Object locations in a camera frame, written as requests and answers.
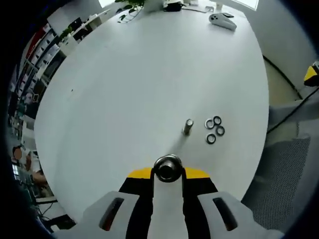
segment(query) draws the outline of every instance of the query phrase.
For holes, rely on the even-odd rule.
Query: yellow stripe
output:
[[[209,178],[209,174],[195,168],[185,168],[186,178]]]
[[[307,71],[307,74],[306,74],[306,76],[305,76],[304,81],[309,80],[312,76],[315,76],[315,75],[317,75],[317,72],[314,70],[314,67],[313,67],[313,66],[310,66],[310,67],[308,68],[308,71]]]
[[[152,168],[143,168],[140,170],[134,170],[132,173],[128,175],[128,178],[151,178],[151,170]]]

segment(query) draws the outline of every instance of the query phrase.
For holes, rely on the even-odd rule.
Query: metal ring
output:
[[[208,144],[213,144],[214,142],[216,142],[216,136],[213,133],[209,133],[208,135],[206,135],[206,142]]]
[[[217,128],[216,128],[216,134],[217,134],[218,136],[223,136],[223,135],[225,134],[225,128],[224,128],[223,126],[221,126],[221,125],[217,126]]]
[[[221,117],[219,117],[219,116],[214,117],[214,126],[215,125],[221,125]]]
[[[214,124],[213,119],[207,119],[207,120],[205,121],[205,128],[207,128],[207,129],[212,129],[212,128],[214,128],[214,126],[215,126],[215,124]]]

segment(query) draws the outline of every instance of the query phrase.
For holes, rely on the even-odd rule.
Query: metal peg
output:
[[[183,130],[182,130],[182,133],[185,135],[189,135],[190,129],[192,128],[193,124],[194,124],[194,121],[192,119],[186,120],[186,123],[185,123]]]
[[[183,166],[178,156],[169,154],[156,160],[153,171],[165,183],[176,181],[182,173]]]

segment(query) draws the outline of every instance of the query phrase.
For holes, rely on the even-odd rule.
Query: black device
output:
[[[223,12],[222,13],[225,17],[227,17],[227,18],[232,18],[232,17],[234,17],[232,14],[229,14],[229,13],[226,13],[226,12]]]
[[[77,18],[75,19],[73,22],[70,23],[70,27],[72,28],[73,31],[75,31],[76,29],[78,29],[80,26],[82,25],[82,20],[81,18]]]
[[[181,1],[169,3],[166,7],[164,7],[164,11],[180,11],[181,7],[185,6]]]

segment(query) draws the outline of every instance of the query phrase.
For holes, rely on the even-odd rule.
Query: gray floor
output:
[[[269,86],[269,104],[271,106],[284,105],[295,100],[299,100],[296,92],[291,88],[287,81],[280,73],[272,67],[268,62],[265,62],[268,86]],[[297,135],[296,123],[285,123],[278,127],[275,131],[267,135],[265,146],[283,140],[290,140]]]
[[[275,106],[299,100],[296,92],[279,72],[267,61],[264,62],[269,86],[269,104]]]

